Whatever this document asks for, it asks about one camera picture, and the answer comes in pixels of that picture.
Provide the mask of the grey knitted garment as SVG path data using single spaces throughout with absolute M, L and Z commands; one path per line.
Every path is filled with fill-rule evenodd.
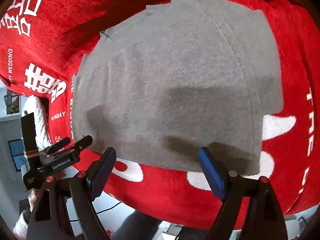
M 74 140 L 172 170 L 199 172 L 206 146 L 228 169 L 258 174 L 263 118 L 283 109 L 263 11 L 227 0 L 148 5 L 100 33 L 72 83 Z

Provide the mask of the blue framed picture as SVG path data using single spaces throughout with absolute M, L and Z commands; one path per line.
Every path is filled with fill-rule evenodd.
M 24 156 L 24 144 L 21 138 L 8 141 L 10 154 L 16 171 L 20 171 L 27 159 Z

